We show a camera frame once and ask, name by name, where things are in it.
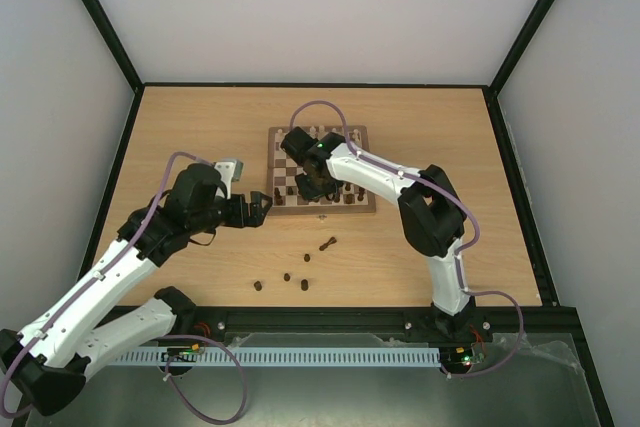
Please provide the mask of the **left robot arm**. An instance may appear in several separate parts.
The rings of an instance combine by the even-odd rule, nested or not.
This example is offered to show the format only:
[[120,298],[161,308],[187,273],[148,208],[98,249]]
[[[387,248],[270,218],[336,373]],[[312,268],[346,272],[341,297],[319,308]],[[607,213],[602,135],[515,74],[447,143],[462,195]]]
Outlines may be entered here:
[[193,163],[171,188],[160,187],[147,206],[132,212],[100,260],[53,307],[18,331],[2,330],[4,384],[14,384],[31,408],[49,416],[125,352],[190,333],[196,306],[173,286],[113,321],[105,317],[195,236],[264,223],[273,200],[258,191],[233,193],[241,170],[236,160]]

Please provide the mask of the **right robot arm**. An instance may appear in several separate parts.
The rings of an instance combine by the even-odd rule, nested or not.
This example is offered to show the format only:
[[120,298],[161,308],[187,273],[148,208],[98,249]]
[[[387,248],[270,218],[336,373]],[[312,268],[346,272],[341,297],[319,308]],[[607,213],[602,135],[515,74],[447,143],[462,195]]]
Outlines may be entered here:
[[280,148],[302,169],[296,186],[307,201],[333,198],[350,183],[395,205],[405,239],[427,259],[438,331],[455,339],[470,328],[471,316],[465,309],[470,295],[460,256],[467,213],[441,168],[404,167],[339,133],[317,140],[300,127],[284,136]]

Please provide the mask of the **wooden chess board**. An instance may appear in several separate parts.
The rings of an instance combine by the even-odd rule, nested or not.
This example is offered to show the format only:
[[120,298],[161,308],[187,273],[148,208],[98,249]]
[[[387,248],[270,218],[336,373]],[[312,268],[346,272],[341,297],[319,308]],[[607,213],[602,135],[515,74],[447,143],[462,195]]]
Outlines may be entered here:
[[273,215],[373,214],[376,196],[359,185],[345,182],[337,191],[312,201],[298,189],[296,176],[304,171],[282,149],[288,126],[268,129],[267,189],[273,198]]

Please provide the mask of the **black aluminium frame rail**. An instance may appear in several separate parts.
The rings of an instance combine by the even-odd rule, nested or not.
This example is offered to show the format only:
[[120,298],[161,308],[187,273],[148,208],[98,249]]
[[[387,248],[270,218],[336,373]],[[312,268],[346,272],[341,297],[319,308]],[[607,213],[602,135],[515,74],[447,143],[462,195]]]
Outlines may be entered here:
[[176,333],[203,334],[226,344],[251,333],[373,334],[384,340],[434,346],[489,342],[494,334],[515,333],[519,320],[513,307],[477,307],[460,325],[436,326],[427,308],[269,308],[197,307],[191,323],[180,321]]

